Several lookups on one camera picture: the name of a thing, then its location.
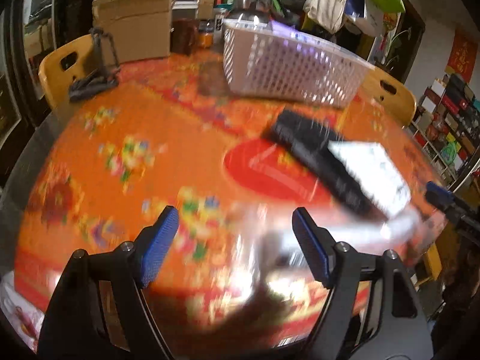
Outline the white perforated plastic basket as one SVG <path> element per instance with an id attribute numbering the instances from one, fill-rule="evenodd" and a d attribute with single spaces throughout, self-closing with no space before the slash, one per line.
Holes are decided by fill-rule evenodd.
<path id="1" fill-rule="evenodd" d="M 225 20 L 223 68 L 232 93 L 346 107 L 374 66 L 335 43 L 301 33 L 272 34 L 269 24 Z"/>

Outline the black sock pack with label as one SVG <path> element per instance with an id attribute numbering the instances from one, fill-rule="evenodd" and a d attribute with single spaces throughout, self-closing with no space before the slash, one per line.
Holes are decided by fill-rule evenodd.
<path id="1" fill-rule="evenodd" d="M 357 215 L 394 218 L 411 201 L 406 180 L 379 143 L 347 141 L 327 125 L 290 109 L 282 110 L 270 133 Z"/>

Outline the white hanging bag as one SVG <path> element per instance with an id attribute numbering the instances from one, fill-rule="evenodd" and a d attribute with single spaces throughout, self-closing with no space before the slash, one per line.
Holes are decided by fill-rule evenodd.
<path id="1" fill-rule="evenodd" d="M 383 32 L 383 12 L 371 0 L 346 0 L 344 15 L 370 37 Z"/>

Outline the clear plastic bag with cloth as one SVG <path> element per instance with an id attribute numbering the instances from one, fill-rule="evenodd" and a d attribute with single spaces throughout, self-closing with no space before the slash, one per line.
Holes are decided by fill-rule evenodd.
<path id="1" fill-rule="evenodd" d="M 260 272 L 307 267 L 292 230 L 294 210 L 292 204 L 238 202 L 232 206 L 232 229 L 246 242 L 247 256 L 254 259 Z M 406 258 L 414 238 L 424 230 L 422 217 L 411 205 L 391 219 L 365 219 L 332 205 L 310 206 L 307 210 L 316 225 L 327 229 L 336 242 L 346 242 L 365 254 L 395 250 Z"/>

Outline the wooden chair left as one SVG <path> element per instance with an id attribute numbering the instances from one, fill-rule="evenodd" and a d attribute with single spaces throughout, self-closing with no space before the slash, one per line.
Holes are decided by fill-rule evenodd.
<path id="1" fill-rule="evenodd" d="M 86 78 L 97 66 L 91 35 L 78 37 L 44 57 L 38 77 L 50 109 L 67 102 L 71 84 Z"/>

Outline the purple tissue pack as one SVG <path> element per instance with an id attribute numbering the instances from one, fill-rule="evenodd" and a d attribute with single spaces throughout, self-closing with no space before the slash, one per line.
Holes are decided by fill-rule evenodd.
<path id="1" fill-rule="evenodd" d="M 294 28 L 275 20 L 271 20 L 269 22 L 268 29 L 272 32 L 273 35 L 283 38 L 296 39 L 299 34 L 299 32 Z"/>

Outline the wooden chair right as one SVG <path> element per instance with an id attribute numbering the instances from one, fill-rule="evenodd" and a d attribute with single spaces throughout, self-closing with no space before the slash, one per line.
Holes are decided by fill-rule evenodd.
<path id="1" fill-rule="evenodd" d="M 374 67 L 366 75 L 362 89 L 403 128 L 411 124 L 416 113 L 416 98 L 400 81 Z"/>

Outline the brown glass jar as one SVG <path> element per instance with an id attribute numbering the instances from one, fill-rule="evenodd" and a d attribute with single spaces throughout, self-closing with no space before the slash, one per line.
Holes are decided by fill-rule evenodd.
<path id="1" fill-rule="evenodd" d="M 197 19 L 175 19 L 172 22 L 170 49 L 172 53 L 191 55 L 199 36 Z"/>

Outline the stainless steel kettle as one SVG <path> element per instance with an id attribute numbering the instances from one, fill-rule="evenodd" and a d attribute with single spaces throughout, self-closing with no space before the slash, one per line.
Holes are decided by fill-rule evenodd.
<path id="1" fill-rule="evenodd" d="M 228 20 L 268 24 L 279 15 L 274 0 L 233 0 Z"/>

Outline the cluttered storage shelf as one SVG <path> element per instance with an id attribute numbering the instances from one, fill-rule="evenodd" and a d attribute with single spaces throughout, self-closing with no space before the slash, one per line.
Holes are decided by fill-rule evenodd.
<path id="1" fill-rule="evenodd" d="M 425 89 L 409 129 L 448 189 L 479 169 L 479 99 L 460 74 Z"/>

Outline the brown cardboard box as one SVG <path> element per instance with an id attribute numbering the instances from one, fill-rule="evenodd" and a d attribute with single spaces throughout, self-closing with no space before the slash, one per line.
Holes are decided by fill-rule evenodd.
<path id="1" fill-rule="evenodd" d="M 174 0 L 94 0 L 94 25 L 112 35 L 120 63 L 170 55 Z"/>

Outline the wooden chair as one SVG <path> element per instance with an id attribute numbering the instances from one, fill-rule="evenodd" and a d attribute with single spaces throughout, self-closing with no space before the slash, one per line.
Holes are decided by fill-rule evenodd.
<path id="1" fill-rule="evenodd" d="M 403 128 L 411 124 L 416 113 L 416 98 L 400 81 L 374 67 L 366 75 L 362 89 Z"/>
<path id="2" fill-rule="evenodd" d="M 97 66 L 91 35 L 78 37 L 44 57 L 38 77 L 50 109 L 67 102 L 71 84 L 86 78 Z"/>

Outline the black folding phone stand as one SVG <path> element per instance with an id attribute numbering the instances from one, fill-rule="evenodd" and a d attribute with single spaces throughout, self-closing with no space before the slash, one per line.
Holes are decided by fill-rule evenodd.
<path id="1" fill-rule="evenodd" d="M 113 36 L 100 27 L 90 30 L 93 41 L 93 57 L 95 67 L 85 78 L 75 79 L 68 89 L 69 102 L 76 103 L 93 98 L 94 96 L 114 89 L 119 85 L 117 74 L 120 72 L 120 63 L 117 57 Z M 107 40 L 113 57 L 113 68 L 105 63 L 102 41 Z"/>

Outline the red wall scroll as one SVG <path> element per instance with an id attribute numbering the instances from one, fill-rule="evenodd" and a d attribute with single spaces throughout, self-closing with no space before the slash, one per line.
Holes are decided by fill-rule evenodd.
<path id="1" fill-rule="evenodd" d="M 458 73 L 464 82 L 470 83 L 478 50 L 479 43 L 474 41 L 461 28 L 457 28 L 445 72 L 449 75 Z"/>

